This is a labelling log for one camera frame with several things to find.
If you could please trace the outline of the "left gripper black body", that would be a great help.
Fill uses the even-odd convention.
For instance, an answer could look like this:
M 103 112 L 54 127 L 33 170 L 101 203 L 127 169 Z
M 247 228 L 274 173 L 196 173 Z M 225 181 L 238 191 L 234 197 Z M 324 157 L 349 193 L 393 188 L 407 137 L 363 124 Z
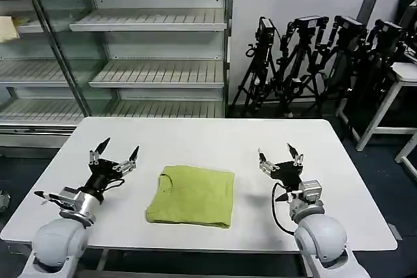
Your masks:
M 89 164 L 91 176 L 83 186 L 79 187 L 79 191 L 103 202 L 105 191 L 122 185 L 122 173 L 114 169 L 118 165 L 117 162 L 106 159 L 99 159 L 98 163 Z

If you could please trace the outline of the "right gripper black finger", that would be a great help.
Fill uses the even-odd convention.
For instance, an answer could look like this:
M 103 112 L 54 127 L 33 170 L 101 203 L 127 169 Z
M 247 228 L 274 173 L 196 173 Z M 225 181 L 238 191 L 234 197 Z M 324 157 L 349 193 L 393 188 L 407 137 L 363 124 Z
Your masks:
M 293 158 L 293 161 L 294 161 L 293 165 L 303 165 L 304 155 L 299 154 L 297 149 L 293 147 L 292 145 L 290 145 L 289 143 L 287 143 L 287 148 L 289 150 L 290 155 Z
M 278 170 L 278 166 L 268 161 L 263 151 L 259 148 L 257 150 L 259 156 L 259 168 L 265 174 L 272 174 L 274 171 Z

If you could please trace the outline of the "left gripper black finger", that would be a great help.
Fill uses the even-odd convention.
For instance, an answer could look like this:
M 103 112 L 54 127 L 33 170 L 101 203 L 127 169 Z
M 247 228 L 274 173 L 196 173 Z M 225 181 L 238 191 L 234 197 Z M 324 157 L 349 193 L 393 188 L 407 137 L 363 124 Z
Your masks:
M 130 157 L 121 163 L 113 166 L 113 170 L 117 173 L 130 173 L 136 168 L 136 160 L 139 152 L 139 146 L 136 146 Z
M 101 142 L 94 150 L 89 151 L 89 164 L 90 165 L 98 165 L 98 160 L 100 159 L 101 154 L 106 149 L 109 143 L 109 138 L 105 139 Z

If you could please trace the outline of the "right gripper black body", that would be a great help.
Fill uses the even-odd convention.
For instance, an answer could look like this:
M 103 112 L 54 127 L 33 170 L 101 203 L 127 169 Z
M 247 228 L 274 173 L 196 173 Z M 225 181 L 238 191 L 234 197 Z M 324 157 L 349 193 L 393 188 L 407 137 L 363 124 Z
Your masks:
M 277 163 L 276 166 L 278 169 L 270 172 L 271 179 L 279 181 L 280 186 L 286 191 L 298 190 L 303 166 L 296 165 L 293 161 Z

